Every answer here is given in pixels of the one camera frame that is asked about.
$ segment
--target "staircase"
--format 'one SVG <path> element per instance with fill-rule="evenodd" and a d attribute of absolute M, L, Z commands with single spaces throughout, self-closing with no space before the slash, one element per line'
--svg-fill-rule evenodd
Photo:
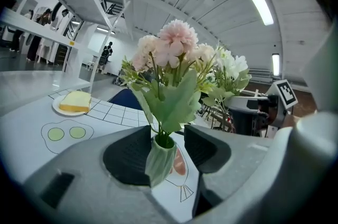
<path fill-rule="evenodd" d="M 69 39 L 72 39 L 73 35 L 75 34 L 74 27 L 71 22 L 69 22 L 66 30 L 63 33 L 63 36 L 67 36 Z M 55 55 L 54 64 L 56 65 L 63 65 L 65 56 L 67 55 L 68 47 L 62 44 L 59 44 L 57 53 Z"/>

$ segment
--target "grid pattern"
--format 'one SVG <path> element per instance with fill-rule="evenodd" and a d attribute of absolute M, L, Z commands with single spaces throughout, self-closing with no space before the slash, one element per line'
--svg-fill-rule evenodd
<path fill-rule="evenodd" d="M 59 91 L 49 96 L 55 99 L 60 95 L 68 94 L 70 91 L 72 90 Z M 123 107 L 94 97 L 91 98 L 90 111 L 86 115 L 106 122 L 130 127 L 149 125 L 142 110 Z M 158 130 L 158 123 L 155 117 L 153 117 L 152 125 L 155 130 Z"/>

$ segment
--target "white flower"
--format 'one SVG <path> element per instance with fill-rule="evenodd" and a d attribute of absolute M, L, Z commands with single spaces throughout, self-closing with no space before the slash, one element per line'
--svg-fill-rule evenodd
<path fill-rule="evenodd" d="M 199 44 L 195 49 L 190 51 L 186 58 L 189 61 L 201 59 L 204 63 L 208 63 L 214 57 L 215 51 L 212 46 L 207 44 Z"/>
<path fill-rule="evenodd" d="M 234 80 L 238 78 L 240 72 L 246 69 L 248 69 L 248 65 L 244 56 L 236 56 L 236 59 L 233 58 L 233 63 L 229 67 L 226 67 L 227 74 L 233 77 Z"/>
<path fill-rule="evenodd" d="M 239 72 L 242 72 L 244 70 L 248 69 L 247 61 L 245 59 L 245 56 L 238 57 L 236 56 L 236 59 L 234 61 L 235 67 Z"/>
<path fill-rule="evenodd" d="M 215 74 L 214 72 L 210 72 L 205 76 L 205 80 L 210 82 L 210 83 L 214 83 L 215 82 Z"/>
<path fill-rule="evenodd" d="M 207 44 L 200 44 L 199 46 L 201 59 L 203 62 L 211 61 L 212 57 L 215 55 L 215 51 L 212 46 Z"/>
<path fill-rule="evenodd" d="M 223 69 L 223 67 L 230 68 L 234 63 L 234 58 L 231 55 L 230 50 L 224 50 L 222 47 L 218 47 L 215 52 L 215 62 L 219 68 Z"/>
<path fill-rule="evenodd" d="M 152 35 L 146 35 L 138 40 L 138 50 L 144 55 L 154 52 L 159 39 Z"/>

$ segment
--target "artificial flower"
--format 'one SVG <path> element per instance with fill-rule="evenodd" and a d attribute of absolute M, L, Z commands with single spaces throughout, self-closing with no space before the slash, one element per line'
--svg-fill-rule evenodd
<path fill-rule="evenodd" d="M 245 56 L 241 56 L 241 57 L 236 56 L 236 59 L 234 61 L 234 65 L 239 72 L 242 72 L 242 71 L 248 69 L 248 65 L 247 65 L 247 61 L 246 61 Z"/>
<path fill-rule="evenodd" d="M 148 58 L 141 53 L 136 53 L 132 58 L 132 65 L 135 71 L 139 72 L 144 70 L 144 66 L 147 63 Z"/>
<path fill-rule="evenodd" d="M 146 35 L 138 40 L 138 50 L 144 55 L 154 52 L 156 44 L 160 40 L 153 35 Z"/>
<path fill-rule="evenodd" d="M 180 43 L 185 53 L 194 49 L 199 40 L 195 29 L 181 20 L 171 21 L 159 31 L 157 36 L 168 44 L 175 43 L 177 49 L 181 49 Z"/>
<path fill-rule="evenodd" d="M 168 44 L 165 42 L 159 43 L 155 50 L 155 64 L 161 67 L 165 67 L 168 63 L 171 68 L 179 66 L 180 60 L 178 54 L 182 54 L 182 48 L 180 45 Z"/>
<path fill-rule="evenodd" d="M 212 46 L 207 44 L 199 44 L 191 50 L 187 55 L 186 58 L 189 61 L 196 61 L 201 59 L 203 62 L 210 62 L 211 59 L 214 57 L 215 51 Z"/>
<path fill-rule="evenodd" d="M 227 74 L 233 77 L 234 80 L 236 80 L 240 72 L 248 69 L 248 65 L 244 56 L 241 57 L 236 56 L 236 59 L 234 58 L 232 59 L 233 61 L 231 62 L 231 65 L 226 67 L 226 70 Z"/>
<path fill-rule="evenodd" d="M 230 68 L 234 63 L 234 58 L 231 55 L 230 50 L 224 50 L 223 47 L 218 47 L 215 52 L 215 61 L 214 64 L 219 68 L 223 69 L 223 67 Z"/>
<path fill-rule="evenodd" d="M 205 80 L 210 82 L 210 83 L 215 83 L 215 74 L 213 71 L 209 72 L 206 76 L 205 76 Z"/>
<path fill-rule="evenodd" d="M 200 50 L 201 59 L 204 62 L 210 62 L 215 55 L 215 51 L 212 46 L 207 44 L 198 45 Z"/>

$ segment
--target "person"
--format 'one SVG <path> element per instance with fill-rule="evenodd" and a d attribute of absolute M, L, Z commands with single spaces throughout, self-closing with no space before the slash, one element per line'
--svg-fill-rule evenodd
<path fill-rule="evenodd" d="M 34 11 L 33 10 L 29 10 L 28 13 L 24 15 L 24 17 L 32 19 L 33 15 L 34 15 Z M 15 33 L 13 35 L 13 41 L 12 41 L 12 44 L 11 44 L 10 51 L 12 51 L 12 52 L 19 51 L 19 48 L 20 48 L 19 38 L 20 38 L 20 36 L 21 36 L 22 33 L 23 33 L 23 31 L 20 31 L 20 30 L 16 30 L 15 31 Z"/>
<path fill-rule="evenodd" d="M 103 52 L 102 52 L 102 55 L 103 55 L 103 53 L 105 52 L 105 51 L 108 51 L 108 52 L 106 52 L 108 55 L 106 56 L 107 57 L 107 60 L 108 60 L 108 57 L 110 56 L 110 55 L 112 55 L 112 48 L 111 48 L 111 46 L 112 46 L 112 42 L 109 42 L 109 45 L 108 46 L 105 46 L 104 47 L 104 50 L 103 50 Z"/>
<path fill-rule="evenodd" d="M 39 18 L 36 19 L 36 22 L 45 26 L 46 24 L 51 24 L 51 13 L 50 9 L 47 9 Z M 39 48 L 41 37 L 34 36 L 30 48 L 27 53 L 27 61 L 35 61 L 36 52 Z"/>
<path fill-rule="evenodd" d="M 112 42 L 109 42 L 108 46 L 104 47 L 104 50 L 101 54 L 101 60 L 104 60 L 104 65 L 108 62 L 108 58 L 110 55 L 112 55 Z"/>

